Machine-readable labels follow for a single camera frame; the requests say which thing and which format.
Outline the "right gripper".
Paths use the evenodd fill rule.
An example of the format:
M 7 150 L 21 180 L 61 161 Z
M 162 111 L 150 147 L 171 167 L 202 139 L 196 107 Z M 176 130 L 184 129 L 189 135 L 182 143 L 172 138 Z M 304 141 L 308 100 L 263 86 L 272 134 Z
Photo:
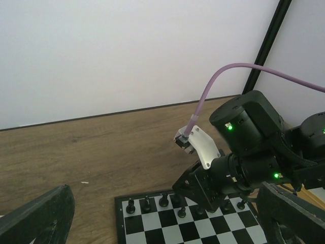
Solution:
M 200 161 L 187 168 L 172 186 L 173 191 L 186 197 L 201 208 L 215 212 L 224 202 L 225 194 L 217 193 Z

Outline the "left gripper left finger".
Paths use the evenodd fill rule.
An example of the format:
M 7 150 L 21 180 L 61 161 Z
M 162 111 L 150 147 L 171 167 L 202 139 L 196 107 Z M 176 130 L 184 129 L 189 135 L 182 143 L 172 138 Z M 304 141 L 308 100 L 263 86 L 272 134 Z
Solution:
M 56 187 L 1 217 L 1 243 L 66 243 L 74 213 L 71 187 Z

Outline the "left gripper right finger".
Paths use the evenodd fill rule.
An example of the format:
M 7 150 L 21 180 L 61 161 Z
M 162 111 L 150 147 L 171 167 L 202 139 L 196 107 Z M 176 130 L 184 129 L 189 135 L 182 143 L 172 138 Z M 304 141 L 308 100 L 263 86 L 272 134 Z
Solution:
M 324 210 L 276 186 L 263 182 L 256 206 L 268 243 L 324 243 Z

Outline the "black pawn e file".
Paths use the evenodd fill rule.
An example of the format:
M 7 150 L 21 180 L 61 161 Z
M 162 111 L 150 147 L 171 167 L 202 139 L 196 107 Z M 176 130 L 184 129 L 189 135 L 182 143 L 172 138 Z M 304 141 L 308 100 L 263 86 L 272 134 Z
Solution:
M 204 208 L 200 207 L 199 205 L 196 206 L 196 214 L 201 216 L 205 213 Z

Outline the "black pawn h file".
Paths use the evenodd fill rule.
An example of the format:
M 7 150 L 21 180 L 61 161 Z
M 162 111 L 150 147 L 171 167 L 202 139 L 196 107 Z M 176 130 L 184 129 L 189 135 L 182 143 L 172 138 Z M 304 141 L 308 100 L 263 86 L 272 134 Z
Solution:
M 231 210 L 231 203 L 229 201 L 226 201 L 221 207 L 221 211 L 223 214 L 227 214 Z

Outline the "black chess pawn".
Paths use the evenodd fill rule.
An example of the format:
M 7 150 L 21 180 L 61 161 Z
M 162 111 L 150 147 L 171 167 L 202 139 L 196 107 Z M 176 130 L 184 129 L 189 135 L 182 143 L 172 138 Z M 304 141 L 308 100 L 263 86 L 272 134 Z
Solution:
M 129 199 L 126 206 L 126 213 L 129 215 L 134 214 L 136 211 L 134 199 Z
M 185 207 L 181 207 L 178 212 L 177 215 L 179 218 L 185 218 L 186 217 L 186 208 Z

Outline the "black chess bishop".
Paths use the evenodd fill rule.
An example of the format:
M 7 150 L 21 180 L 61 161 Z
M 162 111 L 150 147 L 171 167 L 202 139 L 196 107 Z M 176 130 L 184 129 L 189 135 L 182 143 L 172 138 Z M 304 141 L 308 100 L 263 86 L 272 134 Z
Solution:
M 163 193 L 158 203 L 160 207 L 167 207 L 169 205 L 168 194 Z

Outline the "black white chess board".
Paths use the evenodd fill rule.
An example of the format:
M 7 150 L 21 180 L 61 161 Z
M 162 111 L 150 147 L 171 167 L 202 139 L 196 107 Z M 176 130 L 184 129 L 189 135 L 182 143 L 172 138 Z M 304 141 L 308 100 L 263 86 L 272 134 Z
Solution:
M 168 194 L 169 205 L 159 206 L 163 193 Z M 151 211 L 143 213 L 142 201 L 149 196 Z M 267 243 L 252 204 L 245 209 L 237 208 L 241 198 L 236 194 L 226 196 L 231 210 L 223 214 L 215 212 L 196 214 L 197 204 L 182 197 L 174 202 L 172 190 L 142 193 L 115 198 L 115 216 L 118 243 Z M 136 211 L 129 215 L 126 206 L 134 199 Z M 177 215 L 181 207 L 186 208 L 186 217 Z

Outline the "black chess piece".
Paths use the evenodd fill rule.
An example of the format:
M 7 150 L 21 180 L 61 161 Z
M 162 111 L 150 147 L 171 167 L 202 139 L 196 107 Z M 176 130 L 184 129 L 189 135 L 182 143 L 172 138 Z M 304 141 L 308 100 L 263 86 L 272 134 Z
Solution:
M 149 213 L 151 211 L 151 204 L 149 196 L 145 196 L 142 201 L 141 210 L 144 214 Z

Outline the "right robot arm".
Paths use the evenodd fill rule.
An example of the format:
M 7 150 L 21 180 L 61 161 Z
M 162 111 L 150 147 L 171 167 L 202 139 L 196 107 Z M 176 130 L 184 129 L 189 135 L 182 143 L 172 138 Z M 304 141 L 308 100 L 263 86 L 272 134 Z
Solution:
M 224 154 L 200 127 L 181 128 L 175 142 L 199 159 L 173 184 L 177 195 L 207 211 L 217 210 L 225 197 L 245 197 L 262 183 L 291 184 L 301 188 L 324 187 L 324 113 L 289 128 L 260 91 L 237 96 L 209 118 L 226 141 Z

